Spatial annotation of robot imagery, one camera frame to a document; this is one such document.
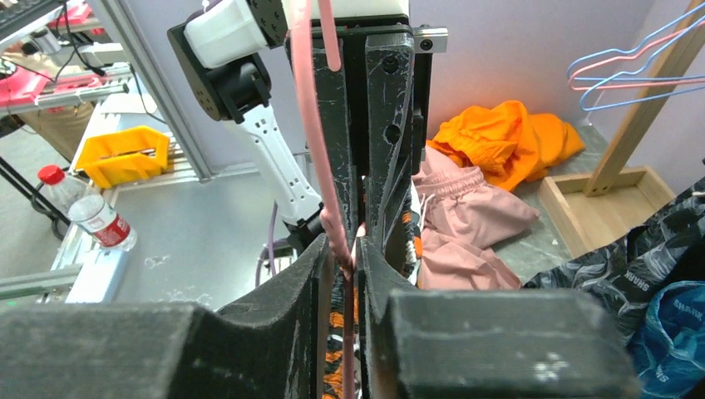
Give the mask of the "orange camouflage shorts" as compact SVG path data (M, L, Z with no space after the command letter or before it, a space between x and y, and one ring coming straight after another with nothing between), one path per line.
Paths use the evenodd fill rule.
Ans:
M417 285L417 273L421 265L422 206L415 188L410 188L402 205L400 227L403 231L406 253L401 275L412 285ZM337 271L331 297L331 312L328 320L328 336L323 372L323 398L343 397L343 330L346 279L342 269Z

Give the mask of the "black grey patterned shorts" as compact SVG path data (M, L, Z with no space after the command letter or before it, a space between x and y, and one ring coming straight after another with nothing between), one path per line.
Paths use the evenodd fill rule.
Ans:
M614 242L537 273L525 288L572 288L593 296L626 344L649 301L686 250L704 237L704 180Z

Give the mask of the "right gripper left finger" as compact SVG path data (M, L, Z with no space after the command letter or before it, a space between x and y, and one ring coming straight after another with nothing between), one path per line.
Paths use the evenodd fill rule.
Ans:
M4 398L319 398L331 288L319 236L211 311L198 303L57 304L1 313Z

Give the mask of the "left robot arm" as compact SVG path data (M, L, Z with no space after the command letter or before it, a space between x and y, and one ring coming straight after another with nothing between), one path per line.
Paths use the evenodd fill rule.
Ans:
M167 32L201 109L270 183L291 244L304 250L327 234L350 256L364 227L395 264L414 250L396 232L424 153L432 58L448 36L413 26L406 1L212 1ZM277 48L316 183L275 117L274 71L261 53Z

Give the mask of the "pink drawstring shorts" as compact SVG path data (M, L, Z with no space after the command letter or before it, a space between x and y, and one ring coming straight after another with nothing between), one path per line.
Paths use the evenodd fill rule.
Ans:
M519 277L492 247L527 232L540 212L431 147L412 183L420 196L422 256L417 287L518 289Z

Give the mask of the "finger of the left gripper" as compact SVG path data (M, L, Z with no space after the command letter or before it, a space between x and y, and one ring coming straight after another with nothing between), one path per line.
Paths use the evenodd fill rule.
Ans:
M328 65L328 51L317 33L313 38L314 79L317 89L318 109L328 152L330 167L336 186L339 209L346 230L348 247L351 251L354 241L354 224L348 221L351 146L348 140L348 99L345 82L345 69L341 66L332 70ZM288 40L288 54L291 61L291 41Z
M367 37L367 155L364 179L367 234L398 273L406 262L406 239L399 221L408 186L412 72L415 56L410 32Z

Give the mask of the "clear plastic water bottle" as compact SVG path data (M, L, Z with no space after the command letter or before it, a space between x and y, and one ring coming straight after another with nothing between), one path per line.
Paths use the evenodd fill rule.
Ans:
M136 231L106 202L99 190L69 175L58 165L42 167L37 177L48 186L54 205L102 248L130 251L135 247Z

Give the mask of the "wooden clothes rack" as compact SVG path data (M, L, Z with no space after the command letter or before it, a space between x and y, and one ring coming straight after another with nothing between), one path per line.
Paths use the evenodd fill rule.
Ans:
M686 36L657 58L648 77L675 72L686 76L704 45L704 32ZM569 253L580 256L609 244L644 222L674 193L647 166L627 162L672 94L671 89L639 89L617 133L590 174L557 175L542 180L538 196Z

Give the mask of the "yellow plastic bin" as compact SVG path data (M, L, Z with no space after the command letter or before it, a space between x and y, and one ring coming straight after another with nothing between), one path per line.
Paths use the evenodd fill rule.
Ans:
M149 126L136 126L86 139L74 168L110 189L162 175L169 165L170 138Z

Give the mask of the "blue patterned shorts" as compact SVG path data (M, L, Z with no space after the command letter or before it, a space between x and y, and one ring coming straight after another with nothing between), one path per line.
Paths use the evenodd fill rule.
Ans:
M685 397L704 378L704 282L658 291L628 350L642 398Z

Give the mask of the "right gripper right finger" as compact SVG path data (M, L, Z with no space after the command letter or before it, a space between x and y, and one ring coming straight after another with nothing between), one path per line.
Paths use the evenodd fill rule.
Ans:
M611 317L569 289L413 287L357 242L366 398L637 398Z

